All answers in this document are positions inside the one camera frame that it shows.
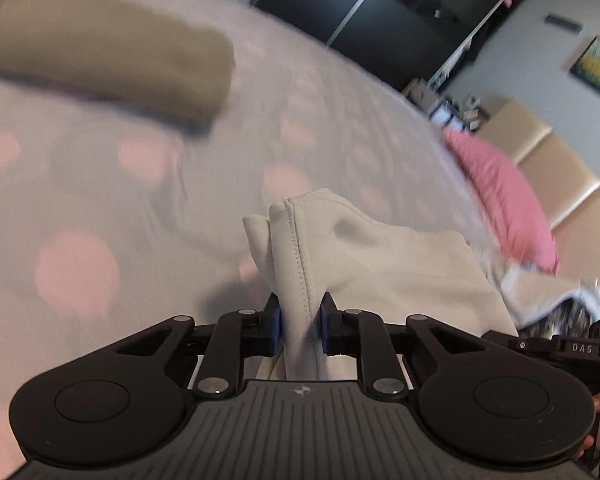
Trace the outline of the white sweatshirt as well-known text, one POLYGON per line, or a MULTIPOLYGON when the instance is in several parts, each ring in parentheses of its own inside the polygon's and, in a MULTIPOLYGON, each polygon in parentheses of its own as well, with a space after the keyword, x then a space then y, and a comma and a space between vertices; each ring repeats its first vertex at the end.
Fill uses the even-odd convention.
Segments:
POLYGON ((322 350, 318 310, 338 309, 402 324, 426 314, 464 332, 516 332, 476 253, 455 231, 389 226, 329 190, 288 198, 266 216, 244 220, 251 257, 282 310, 282 353, 263 361, 261 378, 339 380, 355 375, 349 358, 322 350))

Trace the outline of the dark floral garment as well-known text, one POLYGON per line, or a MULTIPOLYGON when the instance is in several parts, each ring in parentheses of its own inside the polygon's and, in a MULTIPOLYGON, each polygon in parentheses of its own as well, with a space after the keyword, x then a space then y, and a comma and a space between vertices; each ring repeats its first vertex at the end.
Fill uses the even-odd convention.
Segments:
POLYGON ((590 327, 599 320, 599 302, 583 297, 568 298, 544 318, 520 328, 518 334, 522 338, 586 337, 590 327))

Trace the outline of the white fleece garment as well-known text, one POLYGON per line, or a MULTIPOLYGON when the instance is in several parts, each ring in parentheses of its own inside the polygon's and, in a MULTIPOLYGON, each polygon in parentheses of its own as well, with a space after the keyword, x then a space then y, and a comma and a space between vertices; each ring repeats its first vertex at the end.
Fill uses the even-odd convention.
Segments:
POLYGON ((592 322, 600 320, 600 288, 572 278, 530 270, 494 249, 474 249, 488 281, 501 294, 517 328, 550 315, 565 300, 584 305, 592 322))

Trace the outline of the beige padded headboard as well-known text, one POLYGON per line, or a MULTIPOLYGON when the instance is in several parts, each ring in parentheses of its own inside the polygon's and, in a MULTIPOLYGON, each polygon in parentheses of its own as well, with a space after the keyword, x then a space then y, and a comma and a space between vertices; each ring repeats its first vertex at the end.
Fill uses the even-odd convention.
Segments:
POLYGON ((563 278, 600 286, 600 178, 554 129, 511 100, 477 132, 512 159, 541 203, 563 278))

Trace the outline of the pink pillow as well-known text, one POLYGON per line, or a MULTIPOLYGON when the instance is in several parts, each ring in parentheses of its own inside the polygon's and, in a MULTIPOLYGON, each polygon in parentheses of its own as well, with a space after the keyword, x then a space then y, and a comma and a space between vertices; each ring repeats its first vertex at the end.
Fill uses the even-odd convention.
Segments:
POLYGON ((442 130, 446 147, 475 189, 501 253, 522 264, 555 274, 557 246, 539 199, 505 153, 476 136, 442 130))

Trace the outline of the polka dot bed sheet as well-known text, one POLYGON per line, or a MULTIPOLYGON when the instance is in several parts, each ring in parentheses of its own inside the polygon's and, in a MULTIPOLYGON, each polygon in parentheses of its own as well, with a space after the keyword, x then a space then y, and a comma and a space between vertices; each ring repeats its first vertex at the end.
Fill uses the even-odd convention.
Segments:
POLYGON ((195 127, 0 78, 0 479, 28 379, 172 315, 260 307, 242 220, 328 188, 370 217, 492 247, 436 128, 342 56, 228 0, 128 0, 233 41, 222 114, 195 127))

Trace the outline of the white nightstand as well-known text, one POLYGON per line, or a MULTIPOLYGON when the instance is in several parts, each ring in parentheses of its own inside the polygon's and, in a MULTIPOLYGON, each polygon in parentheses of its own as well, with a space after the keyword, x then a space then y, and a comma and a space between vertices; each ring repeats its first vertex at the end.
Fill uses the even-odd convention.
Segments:
POLYGON ((402 94, 432 124, 440 128, 475 134, 490 118, 490 114, 482 108, 478 96, 471 94, 464 101, 457 101, 452 96, 442 96, 435 92, 423 79, 412 79, 402 94))

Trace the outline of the black sliding wardrobe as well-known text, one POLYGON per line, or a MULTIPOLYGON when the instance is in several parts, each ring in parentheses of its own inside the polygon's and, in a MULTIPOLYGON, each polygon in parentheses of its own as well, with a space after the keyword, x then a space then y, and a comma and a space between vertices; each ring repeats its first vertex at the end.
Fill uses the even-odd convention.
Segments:
POLYGON ((396 90, 431 80, 504 0, 252 0, 396 90))

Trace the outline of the grey wall bracket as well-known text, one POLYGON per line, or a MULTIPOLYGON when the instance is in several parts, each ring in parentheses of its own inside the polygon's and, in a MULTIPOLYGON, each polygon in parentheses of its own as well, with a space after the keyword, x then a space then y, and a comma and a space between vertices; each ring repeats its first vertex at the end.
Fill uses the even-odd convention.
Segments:
POLYGON ((582 24, 557 14, 547 14, 547 16, 544 18, 544 23, 561 28, 575 35, 579 35, 583 29, 582 24))

